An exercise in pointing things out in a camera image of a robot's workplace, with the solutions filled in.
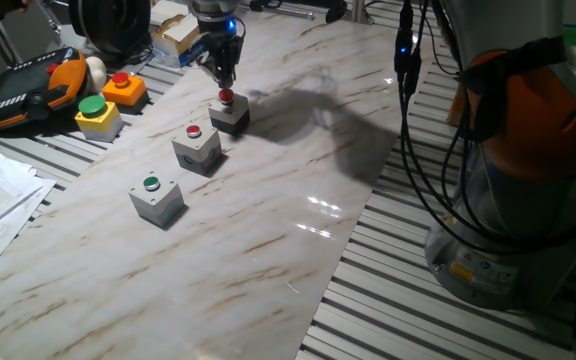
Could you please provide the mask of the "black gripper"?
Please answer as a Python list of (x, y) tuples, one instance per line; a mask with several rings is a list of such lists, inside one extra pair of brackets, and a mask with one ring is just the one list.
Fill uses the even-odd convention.
[(218, 21), (198, 21), (203, 52), (198, 65), (211, 76), (221, 89), (230, 89), (236, 80), (246, 25), (241, 18), (228, 15)]

